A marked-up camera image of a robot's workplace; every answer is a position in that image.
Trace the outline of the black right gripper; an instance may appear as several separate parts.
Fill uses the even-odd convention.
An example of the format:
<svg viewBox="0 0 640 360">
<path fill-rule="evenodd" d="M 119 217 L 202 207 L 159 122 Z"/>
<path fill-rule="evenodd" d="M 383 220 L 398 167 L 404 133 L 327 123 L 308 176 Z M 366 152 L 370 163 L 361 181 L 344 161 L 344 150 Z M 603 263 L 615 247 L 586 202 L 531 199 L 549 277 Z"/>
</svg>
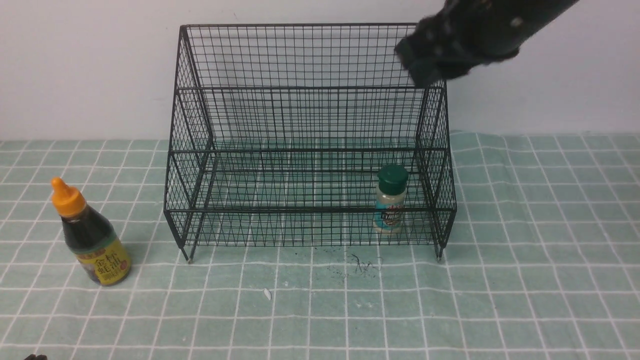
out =
<svg viewBox="0 0 640 360">
<path fill-rule="evenodd" d="M 414 86 L 454 80 L 473 68 L 516 57 L 523 43 L 574 0 L 447 0 L 421 19 L 394 52 Z"/>
</svg>

